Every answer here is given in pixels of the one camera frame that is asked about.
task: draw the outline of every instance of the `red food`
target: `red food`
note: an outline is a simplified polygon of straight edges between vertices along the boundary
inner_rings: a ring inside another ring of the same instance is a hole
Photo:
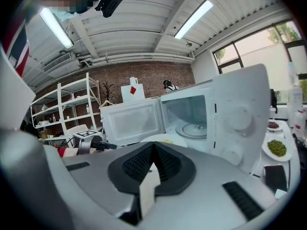
[[[269,122],[269,128],[279,128],[279,125],[275,122]]]

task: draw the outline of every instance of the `fluorescent light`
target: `fluorescent light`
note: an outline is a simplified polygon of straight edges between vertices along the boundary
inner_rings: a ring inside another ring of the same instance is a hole
[[[213,4],[208,0],[198,7],[198,9],[188,18],[183,26],[176,33],[175,38],[181,39],[185,33],[210,9]]]
[[[63,31],[50,9],[43,8],[39,15],[65,48],[71,48],[73,46],[71,39]]]

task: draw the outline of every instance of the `green food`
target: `green food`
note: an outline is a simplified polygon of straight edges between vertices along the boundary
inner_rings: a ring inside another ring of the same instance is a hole
[[[286,146],[281,141],[278,140],[272,140],[268,142],[268,148],[277,157],[282,157],[287,152]]]

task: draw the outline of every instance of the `metal shelving unit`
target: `metal shelving unit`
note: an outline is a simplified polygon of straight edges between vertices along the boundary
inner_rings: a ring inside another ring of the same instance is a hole
[[[94,94],[92,88],[97,88],[97,95]],[[82,90],[86,90],[86,95],[80,96],[79,98],[72,99],[70,98],[68,101],[62,102],[62,97],[65,95],[71,95],[75,92],[79,92]],[[31,113],[32,113],[32,105],[35,104],[48,104],[51,101],[57,100],[58,104],[54,105],[52,107],[47,108],[44,111],[40,111],[39,113],[36,113],[32,115],[32,122],[37,117],[46,116],[48,114],[52,114],[54,112],[59,112],[59,121],[55,123],[48,123],[45,125],[39,125],[35,126],[35,128],[45,128],[52,125],[58,125],[61,124],[64,136],[62,137],[52,137],[47,139],[39,139],[40,141],[52,141],[52,140],[66,140],[67,142],[71,137],[69,137],[67,128],[66,128],[66,122],[74,121],[75,125],[78,125],[78,119],[87,118],[90,117],[93,123],[94,130],[97,131],[94,115],[99,115],[100,113],[94,113],[92,109],[92,102],[96,101],[99,105],[101,105],[100,102],[100,92],[99,92],[99,82],[97,80],[93,80],[89,77],[89,74],[86,73],[86,77],[81,80],[77,80],[75,82],[69,83],[67,85],[62,86],[61,83],[58,84],[58,87],[56,90],[53,90],[41,98],[35,100],[31,104]],[[88,106],[90,108],[90,113],[82,116],[77,116],[75,106],[88,103]],[[65,108],[72,108],[72,114],[73,117],[69,119],[64,119],[63,110]]]

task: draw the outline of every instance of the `white microwave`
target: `white microwave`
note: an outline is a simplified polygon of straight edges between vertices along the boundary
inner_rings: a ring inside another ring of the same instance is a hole
[[[159,97],[103,107],[101,120],[112,144],[175,134],[188,148],[222,157],[249,173],[260,155],[270,103],[267,72],[260,64]]]

